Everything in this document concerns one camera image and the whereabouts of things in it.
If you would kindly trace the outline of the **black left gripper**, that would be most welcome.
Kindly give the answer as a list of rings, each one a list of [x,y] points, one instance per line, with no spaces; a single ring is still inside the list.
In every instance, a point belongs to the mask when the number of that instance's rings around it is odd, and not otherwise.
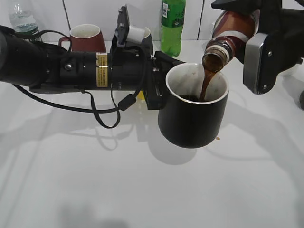
[[[140,92],[143,92],[148,110],[162,109],[166,74],[183,62],[161,51],[151,55],[150,50],[150,47],[137,44],[118,47],[118,39],[112,39],[109,54],[110,87],[131,92],[118,102],[118,110],[125,111],[135,104]]]

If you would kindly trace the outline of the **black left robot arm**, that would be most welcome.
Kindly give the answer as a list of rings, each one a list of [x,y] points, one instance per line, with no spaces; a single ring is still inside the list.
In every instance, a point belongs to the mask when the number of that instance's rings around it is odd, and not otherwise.
[[[0,80],[15,85],[32,99],[38,94],[78,93],[87,90],[129,91],[109,113],[132,106],[140,92],[149,110],[163,105],[165,77],[181,62],[153,45],[118,46],[113,37],[110,51],[76,52],[38,41],[38,34],[20,35],[0,28]]]

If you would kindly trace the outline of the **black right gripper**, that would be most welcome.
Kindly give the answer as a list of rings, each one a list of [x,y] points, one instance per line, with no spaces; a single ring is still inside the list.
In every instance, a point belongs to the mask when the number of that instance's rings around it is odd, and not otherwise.
[[[302,10],[284,9],[280,0],[216,0],[211,7],[244,15],[260,10],[255,34],[268,35],[269,43],[273,45],[278,74],[302,62],[304,57],[304,12]],[[235,56],[243,65],[245,47],[246,45]]]

